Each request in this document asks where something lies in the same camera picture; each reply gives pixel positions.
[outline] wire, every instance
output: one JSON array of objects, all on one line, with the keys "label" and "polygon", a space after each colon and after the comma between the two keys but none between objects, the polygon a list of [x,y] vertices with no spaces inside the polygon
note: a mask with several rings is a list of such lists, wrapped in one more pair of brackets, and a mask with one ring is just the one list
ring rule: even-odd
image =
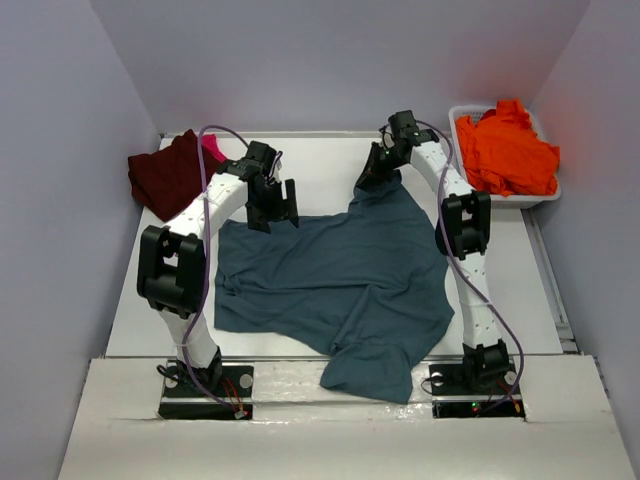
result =
[{"label": "wire", "polygon": [[[242,135],[240,135],[238,132],[231,130],[230,128],[227,127],[221,127],[220,125],[206,125],[204,127],[202,127],[202,129],[200,130],[200,134],[203,134],[203,131],[207,131],[211,128],[215,128],[216,130],[222,130],[223,132],[227,132],[230,133],[231,135],[233,135],[234,137],[236,137],[238,140],[240,140],[242,142],[242,144],[246,147],[249,148],[249,143],[242,137]],[[198,146],[198,153],[202,151],[202,142],[199,143]]]},{"label": "wire", "polygon": [[431,381],[431,377],[429,378],[425,378],[421,383],[420,383],[420,388],[422,389],[423,392],[425,392],[428,395],[433,396],[433,393],[431,393],[429,390],[427,390],[426,388],[424,388],[424,384],[425,382],[430,382]]},{"label": "wire", "polygon": [[191,381],[193,382],[193,384],[198,388],[198,390],[200,390],[205,396],[209,397],[213,401],[233,410],[234,408],[233,405],[215,396],[213,393],[207,390],[207,388],[204,385],[202,385],[202,383],[200,383],[200,381],[196,378],[196,375],[193,371],[193,367],[191,366],[191,360],[189,359],[189,349],[187,348],[187,341],[189,340],[189,335],[191,335],[191,332],[196,326],[196,323],[198,322],[198,320],[200,320],[200,317],[202,316],[202,311],[204,310],[204,301],[206,300],[207,294],[209,293],[209,273],[211,271],[211,255],[210,255],[211,222],[209,220],[209,198],[207,197],[207,175],[205,173],[204,155],[202,153],[202,137],[204,137],[204,133],[211,128],[228,132],[233,136],[235,136],[238,140],[240,140],[245,147],[247,148],[249,147],[249,144],[247,143],[247,141],[244,138],[242,138],[242,136],[239,133],[234,132],[230,128],[221,127],[220,125],[205,125],[200,129],[200,132],[198,133],[198,162],[200,163],[200,183],[201,183],[202,193],[203,193],[202,202],[204,205],[204,235],[205,235],[204,241],[203,241],[204,257],[205,257],[204,288],[202,291],[202,301],[200,302],[200,306],[198,307],[198,310],[196,311],[193,317],[193,320],[191,320],[191,323],[187,327],[187,331],[185,332],[184,337],[182,338],[182,356],[184,357],[184,363],[187,366],[189,377],[191,378]]},{"label": "wire", "polygon": [[231,395],[231,391],[229,390],[227,385],[224,383],[224,381],[222,382],[222,388],[224,388],[224,393],[227,395],[227,398],[229,399],[229,402],[233,407],[234,413],[237,412],[238,410],[236,409],[236,406],[233,404],[233,395]]},{"label": "wire", "polygon": [[[449,147],[449,155],[447,157],[447,162],[445,163],[444,168],[442,169],[442,174],[440,175],[440,182],[438,183],[438,195],[437,196],[438,196],[438,211],[439,211],[439,209],[442,206],[442,200],[444,199],[444,180],[445,180],[445,177],[447,175],[447,170],[451,166],[451,161],[453,160],[453,145],[451,144],[451,140],[449,140],[449,138],[444,133],[442,133],[438,128],[434,127],[433,125],[431,125],[431,124],[429,124],[427,122],[420,121],[420,120],[416,120],[416,123],[424,125],[427,128],[430,128],[431,130],[436,132],[438,135],[440,135],[447,142],[447,147]],[[504,318],[502,318],[502,315],[500,315],[500,312],[498,311],[498,309],[491,303],[491,301],[485,296],[485,294],[482,293],[482,291],[480,291],[480,289],[478,287],[476,287],[473,284],[473,282],[471,280],[469,280],[464,275],[464,273],[462,272],[462,268],[460,268],[460,265],[458,264],[458,260],[453,255],[453,251],[451,249],[451,244],[449,243],[449,238],[447,236],[446,229],[445,229],[445,226],[444,226],[444,219],[442,218],[442,215],[440,214],[440,212],[439,212],[439,215],[438,215],[438,223],[440,224],[440,230],[442,232],[442,238],[444,239],[444,244],[445,244],[445,247],[447,248],[447,254],[449,255],[449,259],[451,261],[451,265],[453,265],[453,268],[456,270],[456,272],[458,272],[458,275],[460,276],[460,278],[462,278],[464,283],[466,283],[469,286],[469,288],[476,295],[478,295],[478,297],[480,297],[480,299],[484,303],[486,303],[487,308],[489,308],[489,310],[491,310],[491,313],[493,313],[493,315],[502,324],[502,326],[507,331],[509,336],[513,339],[513,343],[515,343],[516,348],[518,349],[518,354],[519,354],[519,357],[520,357],[520,367],[518,369],[518,373],[516,375],[516,379],[513,382],[513,385],[511,386],[511,389],[508,392],[508,396],[511,396],[511,395],[513,395],[513,393],[518,388],[518,385],[520,384],[520,378],[522,377],[522,373],[524,372],[524,350],[522,349],[522,345],[520,344],[520,341],[518,340],[518,337],[516,337],[515,333],[513,333],[513,330],[511,330],[511,328],[509,327],[507,322],[504,320]],[[502,397],[502,399],[498,400],[493,405],[489,406],[482,413],[487,413],[487,412],[490,412],[491,410],[495,409],[496,407],[498,407],[499,405],[504,403],[507,400],[508,396]]]},{"label": "wire", "polygon": [[169,380],[173,380],[176,383],[180,383],[181,380],[180,378],[173,376],[169,373],[169,371],[167,370],[167,367],[165,367],[164,365],[156,365],[156,370],[157,372],[162,375],[164,378],[167,378]]},{"label": "wire", "polygon": [[238,395],[238,392],[236,391],[236,387],[233,385],[233,382],[231,381],[231,379],[229,377],[225,377],[225,379],[227,380],[227,383],[231,387],[231,390],[233,390],[233,394],[236,396],[236,400],[238,400],[238,403],[240,404],[240,410],[244,411],[244,405],[242,404],[242,400],[240,400],[240,396]]}]

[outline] plastic bin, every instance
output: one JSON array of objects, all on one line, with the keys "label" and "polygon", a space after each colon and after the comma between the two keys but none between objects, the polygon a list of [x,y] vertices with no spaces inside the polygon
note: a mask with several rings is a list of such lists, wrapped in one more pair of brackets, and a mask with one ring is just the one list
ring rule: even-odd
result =
[{"label": "plastic bin", "polygon": [[[460,117],[464,117],[465,115],[471,115],[471,118],[475,123],[482,118],[487,110],[491,110],[492,108],[495,108],[495,105],[466,105],[462,107],[453,107],[451,110],[449,110],[449,123],[451,124],[451,135],[453,138],[453,148],[456,153],[458,171],[460,172],[462,178],[464,178],[465,180],[467,180],[467,171],[465,170],[463,165],[462,154],[460,152],[460,144],[458,143],[456,120]],[[538,138],[545,141],[544,134],[542,133],[542,129],[540,128],[538,121],[528,110],[527,113],[529,113],[533,130],[538,134]],[[560,197],[560,182],[558,182],[558,189],[553,195],[510,195],[508,197],[503,197],[502,195],[491,195],[491,206],[493,208],[527,209],[533,207],[534,205],[537,205],[540,202],[557,200],[558,197]]]}]

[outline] white platform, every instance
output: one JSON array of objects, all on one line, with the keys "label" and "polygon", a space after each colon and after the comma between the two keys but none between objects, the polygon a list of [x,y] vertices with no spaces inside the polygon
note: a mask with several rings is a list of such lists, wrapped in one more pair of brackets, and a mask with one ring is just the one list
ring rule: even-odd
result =
[{"label": "white platform", "polygon": [[526,422],[433,419],[424,394],[407,407],[332,394],[319,361],[257,364],[257,420],[167,421],[156,363],[92,362],[61,480],[634,478],[590,357],[529,357]]},{"label": "white platform", "polygon": [[[256,139],[284,152],[280,176],[282,179],[295,178],[300,215],[331,215],[346,211],[353,198],[354,182],[369,153],[370,143],[376,140],[363,135],[305,138],[299,134],[288,137],[282,134],[261,136]],[[170,140],[163,140],[161,148],[169,143]],[[219,145],[231,158],[240,158],[246,151],[233,138],[221,138]],[[402,174],[404,186],[435,224],[435,195],[412,167],[403,167]],[[239,210],[233,218],[244,220],[245,212]],[[164,322],[149,308],[146,300],[137,295],[135,287],[140,234],[148,225],[161,224],[153,213],[144,209],[107,348],[109,357],[163,357],[176,353]],[[214,256],[211,266],[214,276],[217,268],[217,237],[212,245]],[[525,352],[562,353],[554,315],[518,210],[492,212],[487,276],[494,303],[518,335]],[[451,271],[447,274],[445,288],[455,315],[447,334],[431,351],[431,355],[462,353],[462,318]],[[319,356],[306,345],[275,333],[237,334],[215,330],[212,325],[214,293],[211,288],[205,314],[224,357]],[[515,352],[511,339],[505,339],[509,351]]]}]

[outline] gray t-shirt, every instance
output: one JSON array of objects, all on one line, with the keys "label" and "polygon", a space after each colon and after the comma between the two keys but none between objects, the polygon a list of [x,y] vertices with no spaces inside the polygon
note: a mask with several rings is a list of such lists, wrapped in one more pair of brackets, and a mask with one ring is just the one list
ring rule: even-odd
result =
[{"label": "gray t-shirt", "polygon": [[271,230],[232,221],[220,230],[216,328],[295,338],[332,357],[323,387],[407,403],[411,369],[453,310],[446,259],[400,173],[373,191],[355,189],[347,213]]}]

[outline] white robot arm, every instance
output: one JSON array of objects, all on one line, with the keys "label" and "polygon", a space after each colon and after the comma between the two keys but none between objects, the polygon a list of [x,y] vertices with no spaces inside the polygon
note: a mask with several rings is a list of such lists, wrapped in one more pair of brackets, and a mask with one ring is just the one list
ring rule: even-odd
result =
[{"label": "white robot arm", "polygon": [[[164,227],[147,227],[140,239],[138,294],[163,318],[178,346],[178,365],[186,363],[183,339],[202,299],[206,297],[208,271],[205,242],[218,233],[239,208],[247,208],[250,229],[270,232],[270,221],[289,219],[298,226],[293,180],[285,182],[286,197],[277,176],[275,150],[251,142],[245,157],[227,160],[207,185],[206,192]],[[205,229],[204,198],[209,202],[209,235]],[[177,257],[177,265],[166,260]],[[186,347],[200,383],[214,388],[221,375],[220,349],[207,328],[203,314],[193,326]]]},{"label": "white robot arm", "polygon": [[[393,146],[387,147],[384,143],[371,145],[356,186],[365,190],[375,187],[388,181],[393,170],[411,164],[438,193],[447,157],[435,132],[420,130],[410,110],[389,117],[388,127]],[[489,289],[484,253],[489,242],[491,197],[486,192],[475,191],[453,168],[446,169],[442,189],[444,195],[441,193],[441,219],[436,228],[436,243],[452,267],[456,267],[452,270],[463,317],[464,383],[470,390],[478,390],[494,384],[510,369],[506,345],[487,304]],[[448,255],[440,222],[444,225],[455,258]]]}]

